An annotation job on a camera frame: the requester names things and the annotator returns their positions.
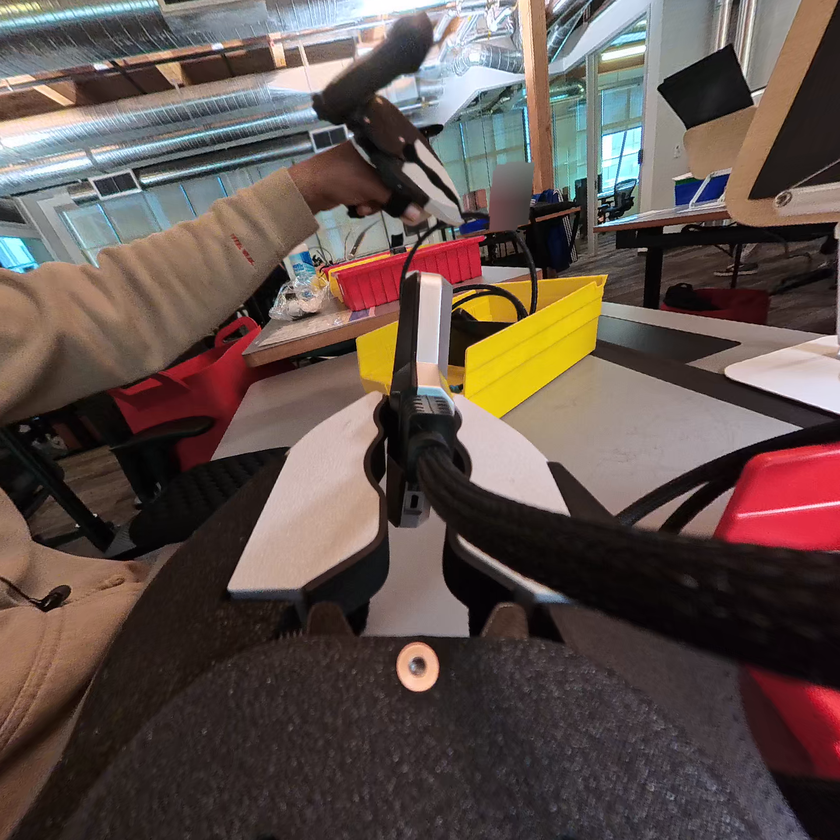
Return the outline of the wooden pillar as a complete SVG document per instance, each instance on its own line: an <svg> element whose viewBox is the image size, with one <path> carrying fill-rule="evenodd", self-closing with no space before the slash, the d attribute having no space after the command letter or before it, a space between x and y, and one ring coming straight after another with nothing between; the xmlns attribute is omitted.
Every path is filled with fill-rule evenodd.
<svg viewBox="0 0 840 840"><path fill-rule="evenodd" d="M554 186L547 16L544 1L519 1L518 15L528 109L533 191Z"/></svg>

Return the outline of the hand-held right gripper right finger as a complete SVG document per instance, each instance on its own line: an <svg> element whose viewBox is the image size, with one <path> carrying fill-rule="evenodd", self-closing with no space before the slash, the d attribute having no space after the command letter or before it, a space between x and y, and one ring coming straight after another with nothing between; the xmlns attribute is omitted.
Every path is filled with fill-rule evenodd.
<svg viewBox="0 0 840 840"><path fill-rule="evenodd" d="M454 395L460 416L458 444L469 462L469 478L489 492L545 511L570 516L548 460L522 434L474 404ZM479 599L477 589L456 583L459 573L474 572L479 583L499 584L505 600L524 606L570 604L571 600L507 568L487 553L447 531L444 543L444 577L457 599L471 606Z"/></svg>

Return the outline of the crumpled clear plastic bag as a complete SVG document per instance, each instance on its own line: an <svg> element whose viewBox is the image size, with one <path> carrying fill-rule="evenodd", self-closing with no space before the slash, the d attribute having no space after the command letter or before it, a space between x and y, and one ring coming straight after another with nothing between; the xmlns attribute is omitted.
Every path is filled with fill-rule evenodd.
<svg viewBox="0 0 840 840"><path fill-rule="evenodd" d="M287 279L280 284L269 308L269 319L291 322L308 318L323 311L330 298L329 282L324 275Z"/></svg>

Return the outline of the silver hub adapter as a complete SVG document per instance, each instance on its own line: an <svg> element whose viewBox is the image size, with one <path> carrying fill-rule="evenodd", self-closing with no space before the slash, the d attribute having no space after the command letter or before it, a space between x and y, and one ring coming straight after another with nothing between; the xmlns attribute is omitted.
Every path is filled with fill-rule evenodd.
<svg viewBox="0 0 840 840"><path fill-rule="evenodd" d="M390 523L414 529L428 517L417 462L425 449L455 451L459 415L447 382L453 291L440 275L414 272L401 284L392 378L383 410L385 498Z"/></svg>

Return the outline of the black mesh office chair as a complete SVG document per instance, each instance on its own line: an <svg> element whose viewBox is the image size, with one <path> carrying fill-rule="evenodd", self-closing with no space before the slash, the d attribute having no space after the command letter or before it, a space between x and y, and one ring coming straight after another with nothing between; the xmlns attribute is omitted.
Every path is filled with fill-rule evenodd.
<svg viewBox="0 0 840 840"><path fill-rule="evenodd" d="M288 447L269 448L181 469L175 447L212 430L209 416L189 416L130 434L110 447L135 491L140 511L104 550L131 560L189 539L261 469L282 466Z"/></svg>

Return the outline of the person's left forearm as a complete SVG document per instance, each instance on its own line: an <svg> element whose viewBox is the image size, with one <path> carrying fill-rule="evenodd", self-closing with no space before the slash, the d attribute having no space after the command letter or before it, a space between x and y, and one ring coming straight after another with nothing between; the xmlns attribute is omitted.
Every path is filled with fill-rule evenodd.
<svg viewBox="0 0 840 840"><path fill-rule="evenodd" d="M162 371L249 298L318 222L293 170L98 264L2 269L2 424Z"/></svg>

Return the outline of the red floor basket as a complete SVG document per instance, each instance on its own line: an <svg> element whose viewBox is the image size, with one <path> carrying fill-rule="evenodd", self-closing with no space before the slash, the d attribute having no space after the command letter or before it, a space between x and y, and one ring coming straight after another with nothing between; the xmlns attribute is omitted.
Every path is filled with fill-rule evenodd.
<svg viewBox="0 0 840 840"><path fill-rule="evenodd" d="M661 311L708 319L765 325L770 311L770 294L764 290L695 288L678 283L667 289Z"/></svg>

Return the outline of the red tote bag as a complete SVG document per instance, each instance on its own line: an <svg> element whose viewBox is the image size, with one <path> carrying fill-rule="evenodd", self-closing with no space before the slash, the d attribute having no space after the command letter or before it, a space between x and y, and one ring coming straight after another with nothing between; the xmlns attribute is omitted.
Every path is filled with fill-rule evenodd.
<svg viewBox="0 0 840 840"><path fill-rule="evenodd" d="M213 348L170 369L108 394L134 433L188 417L209 417L213 425L197 437L175 445L181 471L205 464L230 425L252 384L294 370L287 360L249 367L244 352L261 328L240 317L222 327Z"/></svg>

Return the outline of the silver insulated air duct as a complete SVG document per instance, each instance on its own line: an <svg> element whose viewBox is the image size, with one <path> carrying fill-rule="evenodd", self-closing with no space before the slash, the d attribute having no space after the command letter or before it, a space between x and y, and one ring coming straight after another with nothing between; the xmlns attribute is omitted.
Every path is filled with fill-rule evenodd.
<svg viewBox="0 0 840 840"><path fill-rule="evenodd" d="M222 2L165 12L162 2L14 1L1 6L2 76L91 66L106 60L273 34L343 28L362 2Z"/></svg>
<svg viewBox="0 0 840 840"><path fill-rule="evenodd" d="M312 92L289 87L306 82L302 68L206 82L90 106L2 122L2 165L109 144L123 135L157 138L164 133L221 121L267 119L269 132L319 124Z"/></svg>

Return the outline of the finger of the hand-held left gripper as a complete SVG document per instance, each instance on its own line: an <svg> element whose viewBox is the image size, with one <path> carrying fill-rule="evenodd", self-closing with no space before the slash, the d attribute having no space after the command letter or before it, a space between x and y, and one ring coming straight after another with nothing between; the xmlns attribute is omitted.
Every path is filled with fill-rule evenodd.
<svg viewBox="0 0 840 840"><path fill-rule="evenodd" d="M449 225L462 225L464 218L461 212L452 212L451 206L441 206L435 200L433 186L426 179L424 173L417 164L404 164L402 173L407 180L416 188L415 193L419 198L419 206L430 216L435 217L438 222L446 222Z"/></svg>
<svg viewBox="0 0 840 840"><path fill-rule="evenodd" d="M415 163L433 186L437 203L452 207L452 212L461 212L463 208L456 186L431 145L426 140L415 140L413 147Z"/></svg>

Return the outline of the silver flexible air duct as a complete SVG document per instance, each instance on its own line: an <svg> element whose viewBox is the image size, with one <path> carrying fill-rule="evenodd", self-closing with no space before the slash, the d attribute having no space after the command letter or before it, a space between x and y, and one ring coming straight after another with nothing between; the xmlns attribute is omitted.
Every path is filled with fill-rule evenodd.
<svg viewBox="0 0 840 840"><path fill-rule="evenodd" d="M521 75L524 73L524 58L520 50L488 40L468 43L447 40L436 49L432 59L426 60L415 71L415 78L419 84L431 86L450 78L463 77L475 68Z"/></svg>

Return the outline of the wooden sign board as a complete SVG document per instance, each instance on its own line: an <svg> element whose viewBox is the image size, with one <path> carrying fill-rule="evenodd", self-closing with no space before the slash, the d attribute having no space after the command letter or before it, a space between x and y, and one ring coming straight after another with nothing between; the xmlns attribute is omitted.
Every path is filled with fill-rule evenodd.
<svg viewBox="0 0 840 840"><path fill-rule="evenodd" d="M697 179L731 170L757 111L731 45L667 77L658 93L685 133L689 170Z"/></svg>
<svg viewBox="0 0 840 840"><path fill-rule="evenodd" d="M838 224L838 2L801 2L726 191L754 228Z"/></svg>

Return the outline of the black legged desk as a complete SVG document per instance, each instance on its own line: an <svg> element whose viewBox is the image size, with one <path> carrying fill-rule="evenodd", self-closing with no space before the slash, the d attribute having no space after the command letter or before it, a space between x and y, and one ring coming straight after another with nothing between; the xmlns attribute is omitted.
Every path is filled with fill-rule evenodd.
<svg viewBox="0 0 840 840"><path fill-rule="evenodd" d="M615 235L616 249L645 249L643 307L658 309L663 297L664 254L667 250L712 246L733 248L729 287L735 289L741 275L742 250L746 245L803 244L834 234L829 223L783 224L777 227L736 223L723 205L676 206L623 216L594 227L595 232Z"/></svg>

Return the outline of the person's torso beige hoodie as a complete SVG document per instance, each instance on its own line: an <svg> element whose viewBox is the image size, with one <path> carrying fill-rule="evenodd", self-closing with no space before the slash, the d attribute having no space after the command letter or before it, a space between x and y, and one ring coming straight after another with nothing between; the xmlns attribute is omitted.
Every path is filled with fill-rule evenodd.
<svg viewBox="0 0 840 840"><path fill-rule="evenodd" d="M42 791L105 654L147 584L179 547L168 545L132 561L63 553L36 543L2 494L2 578L31 597L59 585L70 588L63 605L42 612L2 585L2 838Z"/></svg>

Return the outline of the person's left hand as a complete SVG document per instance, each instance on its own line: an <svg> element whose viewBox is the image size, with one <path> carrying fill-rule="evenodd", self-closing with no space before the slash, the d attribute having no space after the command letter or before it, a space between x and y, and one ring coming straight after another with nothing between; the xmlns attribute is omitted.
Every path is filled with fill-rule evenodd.
<svg viewBox="0 0 840 840"><path fill-rule="evenodd" d="M288 174L312 215L344 205L364 217L382 210L392 195L350 141L294 164Z"/></svg>

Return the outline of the black bin divider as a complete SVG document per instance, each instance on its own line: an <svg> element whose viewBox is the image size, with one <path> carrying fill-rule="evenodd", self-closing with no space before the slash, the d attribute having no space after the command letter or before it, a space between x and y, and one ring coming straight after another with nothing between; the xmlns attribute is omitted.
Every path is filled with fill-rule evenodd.
<svg viewBox="0 0 840 840"><path fill-rule="evenodd" d="M448 365L465 367L469 347L515 324L477 320L465 311L456 310L450 320Z"/></svg>

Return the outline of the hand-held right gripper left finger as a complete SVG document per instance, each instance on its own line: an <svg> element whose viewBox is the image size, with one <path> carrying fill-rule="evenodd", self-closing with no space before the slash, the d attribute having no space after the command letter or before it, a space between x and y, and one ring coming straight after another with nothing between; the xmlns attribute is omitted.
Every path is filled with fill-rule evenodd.
<svg viewBox="0 0 840 840"><path fill-rule="evenodd" d="M365 395L289 449L227 583L233 599L368 601L382 587L382 403Z"/></svg>

